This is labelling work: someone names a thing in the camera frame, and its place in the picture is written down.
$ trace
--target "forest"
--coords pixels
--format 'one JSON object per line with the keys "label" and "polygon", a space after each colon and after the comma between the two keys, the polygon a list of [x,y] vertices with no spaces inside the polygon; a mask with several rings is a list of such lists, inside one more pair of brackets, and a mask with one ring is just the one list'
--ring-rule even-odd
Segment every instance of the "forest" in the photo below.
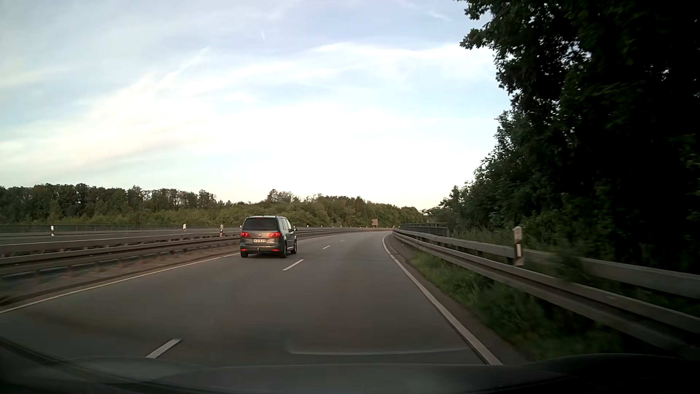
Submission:
{"label": "forest", "polygon": [[[700,316],[696,299],[602,280],[576,257],[700,273],[698,2],[458,0],[483,21],[466,50],[494,51],[511,98],[473,178],[424,212],[451,234],[556,253],[560,278]],[[429,254],[422,274],[533,359],[669,355]],[[525,265],[528,269],[537,269]]]}
{"label": "forest", "polygon": [[86,184],[0,186],[0,224],[192,224],[218,226],[243,223],[249,215],[283,215],[295,226],[379,226],[423,221],[414,207],[365,201],[360,196],[301,198],[272,189],[257,203],[223,202],[205,190],[128,190]]}

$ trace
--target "blue sky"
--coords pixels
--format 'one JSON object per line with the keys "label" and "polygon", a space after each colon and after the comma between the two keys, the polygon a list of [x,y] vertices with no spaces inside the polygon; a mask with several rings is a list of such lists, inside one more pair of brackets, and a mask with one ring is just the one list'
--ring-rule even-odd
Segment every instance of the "blue sky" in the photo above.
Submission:
{"label": "blue sky", "polygon": [[433,207],[509,107],[465,5],[0,0],[0,184]]}

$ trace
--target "highway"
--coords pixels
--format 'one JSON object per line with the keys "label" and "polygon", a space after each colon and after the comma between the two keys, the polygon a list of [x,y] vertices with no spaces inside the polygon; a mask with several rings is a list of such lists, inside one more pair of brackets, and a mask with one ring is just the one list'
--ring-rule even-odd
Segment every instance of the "highway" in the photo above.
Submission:
{"label": "highway", "polygon": [[[300,227],[299,231],[320,230],[321,227]],[[235,226],[224,229],[224,234],[238,235],[240,229]],[[165,236],[169,234],[182,235],[182,230],[132,230],[132,231],[73,231],[70,233],[58,233],[55,236],[50,235],[35,235],[30,233],[16,234],[0,234],[0,245],[14,245],[18,243],[44,243],[44,242],[62,242],[69,240],[89,240],[89,239],[105,239],[105,238],[122,238],[122,237],[147,237],[147,236]],[[210,229],[189,229],[186,234],[193,236],[210,236],[218,235],[218,228]]]}
{"label": "highway", "polygon": [[384,249],[390,231],[300,239],[0,311],[0,337],[57,358],[196,365],[483,364]]}

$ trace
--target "grass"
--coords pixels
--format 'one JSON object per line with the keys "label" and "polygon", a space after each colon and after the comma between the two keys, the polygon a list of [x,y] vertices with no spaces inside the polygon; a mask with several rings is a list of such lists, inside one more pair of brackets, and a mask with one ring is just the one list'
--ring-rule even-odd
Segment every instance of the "grass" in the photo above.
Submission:
{"label": "grass", "polygon": [[668,355],[609,326],[433,255],[418,252],[411,263],[530,359],[587,353]]}
{"label": "grass", "polygon": [[[534,237],[524,234],[524,247],[532,250],[541,250],[543,252],[552,252],[556,254],[556,259],[553,262],[560,263],[559,268],[543,266],[539,264],[526,264],[523,268],[540,273],[545,273],[550,276],[563,278],[574,283],[580,283],[591,287],[596,287],[601,290],[617,293],[626,297],[631,297],[650,304],[662,306],[664,308],[673,309],[700,317],[700,303],[696,299],[683,297],[676,294],[661,292],[659,290],[648,289],[628,283],[621,283],[615,280],[607,280],[588,275],[581,267],[580,261],[575,257],[580,253],[575,247],[570,245],[554,245],[535,239]],[[452,235],[453,238],[472,240],[483,243],[491,243],[495,245],[512,246],[513,235],[512,231],[506,229],[498,230],[462,230]],[[480,254],[487,259],[508,263],[504,257],[492,254]]]}

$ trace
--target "gray minivan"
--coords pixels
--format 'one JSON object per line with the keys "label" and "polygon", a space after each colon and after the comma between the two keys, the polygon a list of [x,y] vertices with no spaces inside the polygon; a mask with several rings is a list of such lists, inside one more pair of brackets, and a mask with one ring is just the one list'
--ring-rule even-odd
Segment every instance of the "gray minivan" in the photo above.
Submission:
{"label": "gray minivan", "polygon": [[241,257],[274,253],[281,258],[297,252],[297,229],[284,216],[248,216],[241,227]]}

